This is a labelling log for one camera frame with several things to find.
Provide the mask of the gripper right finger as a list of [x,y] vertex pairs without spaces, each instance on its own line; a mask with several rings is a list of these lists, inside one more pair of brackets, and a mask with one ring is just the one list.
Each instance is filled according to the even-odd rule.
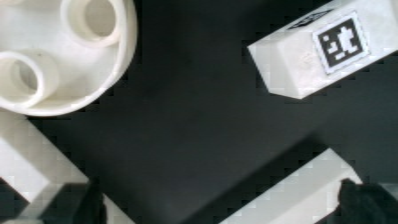
[[342,181],[338,224],[398,224],[398,183]]

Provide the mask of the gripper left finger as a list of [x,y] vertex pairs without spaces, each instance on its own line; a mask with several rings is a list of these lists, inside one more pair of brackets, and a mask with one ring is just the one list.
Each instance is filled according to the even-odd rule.
[[107,224],[107,207],[95,182],[68,183],[40,216],[45,224]]

